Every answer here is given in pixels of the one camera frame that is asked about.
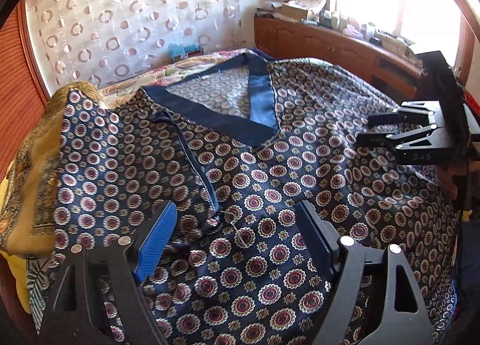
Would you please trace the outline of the person's right hand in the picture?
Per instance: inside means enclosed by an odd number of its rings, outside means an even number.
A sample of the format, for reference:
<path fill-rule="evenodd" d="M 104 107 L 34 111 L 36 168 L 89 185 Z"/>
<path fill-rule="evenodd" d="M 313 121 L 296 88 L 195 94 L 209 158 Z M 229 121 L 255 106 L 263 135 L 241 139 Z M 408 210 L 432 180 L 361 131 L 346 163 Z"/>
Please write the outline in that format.
<path fill-rule="evenodd" d="M 456 209 L 463 210 L 467 207 L 470 175 L 479 172 L 479 162 L 470 160 L 436 166 L 435 172 L 442 193 L 452 201 Z"/>

